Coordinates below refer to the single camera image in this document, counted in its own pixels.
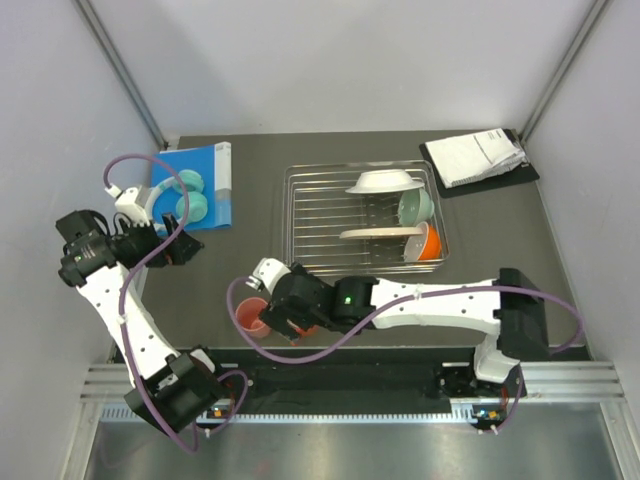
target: wire rack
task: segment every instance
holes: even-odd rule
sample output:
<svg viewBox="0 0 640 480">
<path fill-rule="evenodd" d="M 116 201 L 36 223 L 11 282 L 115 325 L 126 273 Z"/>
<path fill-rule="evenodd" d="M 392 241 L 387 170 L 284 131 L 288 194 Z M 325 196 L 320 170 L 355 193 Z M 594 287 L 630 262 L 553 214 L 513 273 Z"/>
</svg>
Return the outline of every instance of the wire rack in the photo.
<svg viewBox="0 0 640 480">
<path fill-rule="evenodd" d="M 403 259 L 406 238 L 341 240 L 340 233 L 360 228 L 397 227 L 401 193 L 354 195 L 362 172 L 401 168 L 422 180 L 435 203 L 428 220 L 442 243 L 440 257 L 408 263 Z M 315 274 L 431 272 L 449 256 L 449 244 L 431 166 L 423 160 L 301 165 L 285 172 L 283 259 L 304 265 Z"/>
</svg>

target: green bowl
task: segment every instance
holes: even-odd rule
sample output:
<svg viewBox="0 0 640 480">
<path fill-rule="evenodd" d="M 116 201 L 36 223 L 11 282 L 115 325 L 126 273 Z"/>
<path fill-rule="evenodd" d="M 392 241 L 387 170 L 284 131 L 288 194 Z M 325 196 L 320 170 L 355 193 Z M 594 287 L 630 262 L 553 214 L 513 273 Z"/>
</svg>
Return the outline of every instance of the green bowl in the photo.
<svg viewBox="0 0 640 480">
<path fill-rule="evenodd" d="M 424 188 L 407 190 L 400 197 L 398 219 L 403 227 L 415 227 L 433 217 L 436 206 Z"/>
</svg>

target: white plate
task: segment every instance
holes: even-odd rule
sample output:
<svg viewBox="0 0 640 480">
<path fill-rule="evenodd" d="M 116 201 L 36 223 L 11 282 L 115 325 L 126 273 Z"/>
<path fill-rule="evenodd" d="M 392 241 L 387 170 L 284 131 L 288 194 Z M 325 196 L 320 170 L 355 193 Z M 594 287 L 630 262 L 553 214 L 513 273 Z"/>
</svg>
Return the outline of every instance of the white plate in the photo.
<svg viewBox="0 0 640 480">
<path fill-rule="evenodd" d="M 360 230 L 347 230 L 340 234 L 342 240 L 366 240 L 369 238 L 394 238 L 421 235 L 419 227 L 392 227 L 392 228 L 361 228 Z"/>
</svg>

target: white wall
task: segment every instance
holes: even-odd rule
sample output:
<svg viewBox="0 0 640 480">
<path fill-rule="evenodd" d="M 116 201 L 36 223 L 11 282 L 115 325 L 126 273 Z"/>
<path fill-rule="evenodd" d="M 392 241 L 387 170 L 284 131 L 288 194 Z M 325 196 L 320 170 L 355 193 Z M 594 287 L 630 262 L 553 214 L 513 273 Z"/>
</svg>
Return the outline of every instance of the white wall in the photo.
<svg viewBox="0 0 640 480">
<path fill-rule="evenodd" d="M 590 0 L 94 0 L 175 134 L 522 127 Z"/>
<path fill-rule="evenodd" d="M 50 479 L 87 366 L 109 345 L 57 276 L 54 223 L 77 208 L 113 212 L 102 165 L 154 147 L 70 0 L 5 1 L 0 54 L 0 478 Z"/>
<path fill-rule="evenodd" d="M 640 3 L 612 2 L 529 142 L 596 352 L 640 421 Z"/>
</svg>

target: orange bowl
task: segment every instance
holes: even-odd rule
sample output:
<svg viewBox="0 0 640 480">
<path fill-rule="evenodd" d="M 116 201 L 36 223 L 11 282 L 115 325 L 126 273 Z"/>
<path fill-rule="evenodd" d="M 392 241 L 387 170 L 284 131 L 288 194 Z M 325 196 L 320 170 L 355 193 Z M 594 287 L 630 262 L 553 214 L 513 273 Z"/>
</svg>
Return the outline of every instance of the orange bowl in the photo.
<svg viewBox="0 0 640 480">
<path fill-rule="evenodd" d="M 409 237 L 404 247 L 404 261 L 407 263 L 435 260 L 442 252 L 442 243 L 436 229 L 427 222 L 419 223 L 418 227 L 422 234 Z"/>
</svg>

